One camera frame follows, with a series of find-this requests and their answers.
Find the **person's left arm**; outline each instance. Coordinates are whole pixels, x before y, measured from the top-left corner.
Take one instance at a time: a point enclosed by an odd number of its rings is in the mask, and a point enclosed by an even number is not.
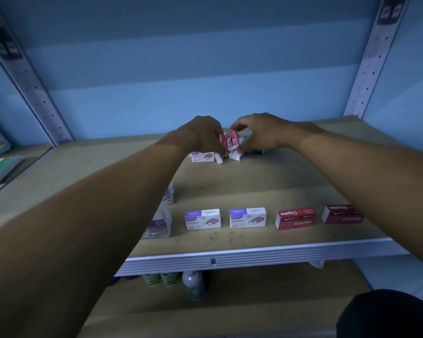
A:
[[[75,337],[186,155],[226,153],[195,117],[0,227],[0,337]]]

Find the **person's right hand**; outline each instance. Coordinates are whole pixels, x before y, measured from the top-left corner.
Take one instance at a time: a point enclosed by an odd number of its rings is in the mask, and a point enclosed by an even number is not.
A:
[[[269,113],[243,116],[231,125],[231,129],[236,131],[248,127],[252,134],[248,141],[238,146],[240,153],[284,147],[298,150],[305,137],[322,131],[311,122],[291,122]]]

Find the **green container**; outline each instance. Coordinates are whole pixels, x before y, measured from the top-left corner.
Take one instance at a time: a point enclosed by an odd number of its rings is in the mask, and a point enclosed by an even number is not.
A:
[[[154,287],[161,282],[160,274],[144,274],[142,277],[146,280],[146,284],[150,287]]]
[[[181,274],[180,273],[162,273],[161,278],[165,285],[167,285],[168,287],[171,287],[179,282],[181,278]]]

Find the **person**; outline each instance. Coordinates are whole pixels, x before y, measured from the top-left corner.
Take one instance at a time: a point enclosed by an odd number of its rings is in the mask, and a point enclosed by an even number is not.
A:
[[[239,151],[297,151],[423,261],[423,152],[356,140],[268,113],[241,117],[231,126],[237,131],[247,127],[252,135]],[[187,154],[226,154],[217,139],[222,132],[216,119],[197,116],[0,227],[0,337],[76,336]],[[337,336],[423,331],[423,302],[387,293],[355,297],[337,323]]]

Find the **black pants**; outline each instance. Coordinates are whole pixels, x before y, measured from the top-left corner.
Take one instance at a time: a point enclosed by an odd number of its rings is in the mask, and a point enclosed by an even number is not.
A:
[[[423,338],[423,301],[379,289],[357,295],[337,324],[337,338]]]

